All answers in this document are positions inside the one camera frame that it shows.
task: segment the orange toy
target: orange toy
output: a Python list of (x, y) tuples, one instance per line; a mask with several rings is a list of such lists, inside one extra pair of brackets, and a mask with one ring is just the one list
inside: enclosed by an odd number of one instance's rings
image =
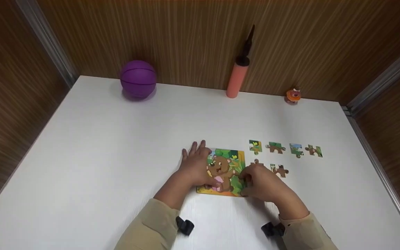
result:
[(285, 101), (288, 104), (296, 105), (300, 100), (300, 87), (294, 87), (286, 92)]

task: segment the purple ball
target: purple ball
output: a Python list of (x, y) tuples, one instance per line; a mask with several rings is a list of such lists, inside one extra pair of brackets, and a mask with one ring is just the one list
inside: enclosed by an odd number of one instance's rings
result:
[(157, 75), (149, 63), (134, 60), (124, 65), (120, 80), (123, 90), (128, 95), (135, 98), (146, 98), (155, 89)]

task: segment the child's hand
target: child's hand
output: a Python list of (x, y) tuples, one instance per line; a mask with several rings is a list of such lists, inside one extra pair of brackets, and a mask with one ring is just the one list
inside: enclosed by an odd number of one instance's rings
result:
[(251, 196), (262, 201), (274, 202), (280, 194), (288, 190), (286, 184), (262, 163), (255, 160), (240, 173), (239, 178), (246, 180), (248, 187), (240, 193), (242, 196)]
[(209, 176), (208, 170), (208, 155), (211, 149), (205, 147), (206, 141), (203, 140), (197, 148), (197, 142), (192, 143), (189, 153), (186, 149), (182, 150), (182, 160), (178, 173), (183, 177), (184, 181), (189, 182), (191, 186), (211, 185), (220, 187), (218, 182), (213, 177)]

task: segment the black clip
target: black clip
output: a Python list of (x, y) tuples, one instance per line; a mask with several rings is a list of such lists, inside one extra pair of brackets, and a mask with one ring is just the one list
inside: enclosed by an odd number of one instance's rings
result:
[(183, 220), (179, 216), (175, 218), (175, 221), (177, 222), (177, 227), (178, 231), (180, 231), (182, 234), (189, 236), (194, 229), (194, 224), (190, 220)]
[(274, 226), (273, 223), (269, 222), (263, 225), (261, 229), (266, 237), (284, 236), (285, 234), (285, 226), (282, 223)]

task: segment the beige sleeve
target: beige sleeve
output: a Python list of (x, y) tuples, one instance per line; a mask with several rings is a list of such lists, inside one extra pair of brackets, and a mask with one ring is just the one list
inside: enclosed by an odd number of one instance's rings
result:
[(178, 210), (150, 199), (126, 228), (115, 250), (168, 250), (177, 235)]
[(312, 212), (298, 220), (283, 220), (283, 240), (288, 250), (337, 250), (333, 241), (317, 221)]

